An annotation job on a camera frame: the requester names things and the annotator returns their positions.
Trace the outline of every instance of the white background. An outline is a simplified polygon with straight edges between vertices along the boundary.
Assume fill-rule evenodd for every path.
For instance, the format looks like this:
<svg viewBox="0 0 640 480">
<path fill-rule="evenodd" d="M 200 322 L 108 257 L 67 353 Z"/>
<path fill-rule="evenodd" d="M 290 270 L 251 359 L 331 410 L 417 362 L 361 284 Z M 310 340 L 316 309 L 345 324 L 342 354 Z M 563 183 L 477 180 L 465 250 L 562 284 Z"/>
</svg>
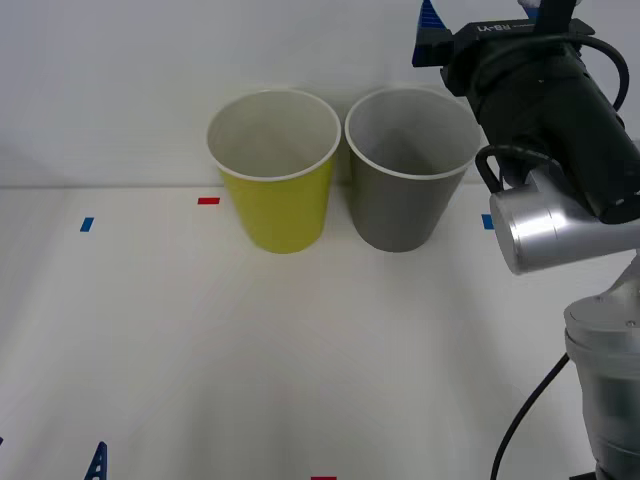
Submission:
<svg viewBox="0 0 640 480">
<path fill-rule="evenodd" d="M 515 0 L 434 2 L 449 28 L 522 18 Z M 344 118 L 367 91 L 438 83 L 411 67 L 419 0 L 7 0 L 0 11 L 0 186 L 215 185 L 205 132 L 267 86 L 321 95 Z M 577 16 L 640 72 L 635 0 Z M 586 61 L 605 93 L 606 58 Z M 640 137 L 640 88 L 622 114 Z M 340 165 L 344 171 L 344 162 Z"/>
</svg>

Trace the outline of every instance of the blue tape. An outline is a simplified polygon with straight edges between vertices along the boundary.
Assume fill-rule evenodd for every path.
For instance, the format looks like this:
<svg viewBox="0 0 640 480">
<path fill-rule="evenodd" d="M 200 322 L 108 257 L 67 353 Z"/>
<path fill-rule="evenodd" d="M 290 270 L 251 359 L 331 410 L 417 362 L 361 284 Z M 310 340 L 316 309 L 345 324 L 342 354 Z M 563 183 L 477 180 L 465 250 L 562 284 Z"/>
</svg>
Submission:
<svg viewBox="0 0 640 480">
<path fill-rule="evenodd" d="M 420 10 L 420 22 L 418 22 L 420 28 L 437 28 L 446 30 L 442 20 L 438 16 L 436 9 L 431 5 L 431 0 L 424 0 L 422 3 L 422 9 Z"/>
<path fill-rule="evenodd" d="M 93 217 L 87 217 L 84 219 L 84 222 L 82 222 L 82 227 L 80 227 L 80 231 L 83 233 L 86 233 L 88 231 L 91 230 L 91 225 L 93 225 Z"/>
<path fill-rule="evenodd" d="M 491 218 L 491 215 L 482 215 L 482 223 L 484 224 L 485 230 L 495 230 L 495 227 L 493 226 L 493 218 Z"/>
</svg>

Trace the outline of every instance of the red tape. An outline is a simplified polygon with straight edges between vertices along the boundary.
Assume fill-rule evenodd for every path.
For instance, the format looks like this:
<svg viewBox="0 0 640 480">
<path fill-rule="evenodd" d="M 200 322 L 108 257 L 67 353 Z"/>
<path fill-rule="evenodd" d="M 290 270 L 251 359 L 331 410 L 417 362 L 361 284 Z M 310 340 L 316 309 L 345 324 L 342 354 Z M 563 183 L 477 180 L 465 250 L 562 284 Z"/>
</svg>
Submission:
<svg viewBox="0 0 640 480">
<path fill-rule="evenodd" d="M 201 197 L 198 199 L 198 205 L 218 205 L 220 198 L 218 197 Z"/>
</svg>

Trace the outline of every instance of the cup rim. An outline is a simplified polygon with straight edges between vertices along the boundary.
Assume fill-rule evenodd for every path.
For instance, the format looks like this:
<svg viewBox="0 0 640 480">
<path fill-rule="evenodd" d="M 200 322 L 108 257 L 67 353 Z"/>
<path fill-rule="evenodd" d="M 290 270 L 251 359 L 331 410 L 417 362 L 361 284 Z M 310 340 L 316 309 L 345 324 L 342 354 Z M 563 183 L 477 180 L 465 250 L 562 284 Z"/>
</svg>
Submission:
<svg viewBox="0 0 640 480">
<path fill-rule="evenodd" d="M 296 172 L 296 173 L 291 173 L 289 175 L 282 175 L 282 176 L 279 176 L 279 177 L 254 177 L 252 175 L 245 175 L 243 173 L 238 173 L 235 170 L 223 165 L 216 158 L 216 156 L 211 151 L 211 146 L 209 144 L 209 137 L 211 135 L 211 128 L 213 127 L 213 124 L 214 124 L 216 118 L 218 117 L 218 115 L 220 115 L 226 109 L 231 108 L 235 104 L 240 103 L 243 100 L 246 100 L 247 98 L 255 97 L 255 96 L 258 96 L 258 95 L 263 95 L 265 93 L 292 93 L 292 94 L 295 94 L 295 95 L 303 95 L 305 97 L 311 98 L 315 102 L 318 102 L 321 106 L 323 106 L 325 109 L 327 109 L 327 111 L 331 114 L 333 120 L 335 121 L 337 133 L 336 133 L 336 140 L 333 143 L 333 146 L 331 147 L 329 152 L 324 157 L 322 157 L 322 159 L 320 159 L 318 162 L 314 163 L 310 167 L 305 168 L 304 170 L 301 170 L 301 171 Z M 209 124 L 209 128 L 207 130 L 207 148 L 209 149 L 209 153 L 211 154 L 211 157 L 213 157 L 213 160 L 216 163 L 216 166 L 220 170 L 222 170 L 223 172 L 228 173 L 229 175 L 231 175 L 231 176 L 233 176 L 235 178 L 240 178 L 242 180 L 248 180 L 248 181 L 251 181 L 251 182 L 260 182 L 260 183 L 274 183 L 274 182 L 283 182 L 283 181 L 286 181 L 286 180 L 293 180 L 295 178 L 303 177 L 303 176 L 313 172 L 314 170 L 317 170 L 322 165 L 327 163 L 327 161 L 329 161 L 329 159 L 333 156 L 333 154 L 338 149 L 338 146 L 340 145 L 340 140 L 342 140 L 342 123 L 340 122 L 340 118 L 338 117 L 338 114 L 333 109 L 333 107 L 331 107 L 331 105 L 329 105 L 327 102 L 325 102 L 320 97 L 317 97 L 316 95 L 313 95 L 313 94 L 307 93 L 307 92 L 303 92 L 302 90 L 292 89 L 292 88 L 267 88 L 267 89 L 264 89 L 264 90 L 259 90 L 257 92 L 250 93 L 248 95 L 242 95 L 241 97 L 238 97 L 238 98 L 236 98 L 234 100 L 231 100 L 230 102 L 226 103 L 222 108 L 220 108 L 218 110 L 218 112 L 214 115 L 213 119 L 211 120 L 211 123 Z"/>
<path fill-rule="evenodd" d="M 435 175 L 412 175 L 412 174 L 409 174 L 409 173 L 396 172 L 394 170 L 390 170 L 388 168 L 385 168 L 385 167 L 382 167 L 382 166 L 376 164 L 375 162 L 369 160 L 367 158 L 367 156 L 364 155 L 358 149 L 358 147 L 355 146 L 355 143 L 354 143 L 353 139 L 351 138 L 351 129 L 350 129 L 351 118 L 353 116 L 353 113 L 358 109 L 358 107 L 362 103 L 366 102 L 367 100 L 369 100 L 372 97 L 376 97 L 376 96 L 382 95 L 384 93 L 400 92 L 400 91 L 412 91 L 412 90 L 420 91 L 420 92 L 432 93 L 432 94 L 434 94 L 434 95 L 436 95 L 438 97 L 441 97 L 442 99 L 448 101 L 451 105 L 456 106 L 457 108 L 460 108 L 460 109 L 464 110 L 465 113 L 471 114 L 473 116 L 473 112 L 471 111 L 470 108 L 466 107 L 465 105 L 463 105 L 459 101 L 455 100 L 455 98 L 451 98 L 449 95 L 446 95 L 445 93 L 441 92 L 437 87 L 412 86 L 412 87 L 387 87 L 387 88 L 382 88 L 380 90 L 376 90 L 375 92 L 370 93 L 369 95 L 365 96 L 364 98 L 361 98 L 349 110 L 349 114 L 347 115 L 347 120 L 345 122 L 345 127 L 344 127 L 345 136 L 347 138 L 347 142 L 349 143 L 349 147 L 358 156 L 358 158 L 360 158 L 360 160 L 365 162 L 370 167 L 375 168 L 376 170 L 378 170 L 378 171 L 380 171 L 382 173 L 385 173 L 387 175 L 391 175 L 393 177 L 398 177 L 398 178 L 404 178 L 406 180 L 440 180 L 440 179 L 443 179 L 443 178 L 453 177 L 454 175 L 457 175 L 457 174 L 459 174 L 461 172 L 464 172 L 474 162 L 474 160 L 475 160 L 474 156 L 471 156 L 471 158 L 467 162 L 462 164 L 461 166 L 459 166 L 459 167 L 457 167 L 457 168 L 455 168 L 453 170 L 449 170 L 448 172 L 438 173 L 438 174 L 435 174 Z M 480 125 L 477 125 L 477 123 L 476 123 L 476 131 L 478 133 L 478 150 L 479 150 L 481 148 L 481 146 L 482 146 L 484 137 L 483 137 L 482 129 L 480 128 Z"/>
</svg>

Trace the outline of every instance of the white tabletop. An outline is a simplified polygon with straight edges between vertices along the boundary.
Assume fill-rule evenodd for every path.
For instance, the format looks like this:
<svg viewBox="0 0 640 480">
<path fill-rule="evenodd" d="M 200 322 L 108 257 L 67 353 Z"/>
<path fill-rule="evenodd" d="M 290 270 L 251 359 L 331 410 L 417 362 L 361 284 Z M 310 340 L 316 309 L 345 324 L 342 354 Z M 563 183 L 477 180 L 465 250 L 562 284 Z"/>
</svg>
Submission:
<svg viewBox="0 0 640 480">
<path fill-rule="evenodd" d="M 564 308 L 631 254 L 514 277 L 481 186 L 423 248 L 383 253 L 343 193 L 320 241 L 278 256 L 223 189 L 0 191 L 0 478 L 81 480 L 99 441 L 110 480 L 488 478 Z M 502 478 L 591 468 L 571 366 Z"/>
</svg>

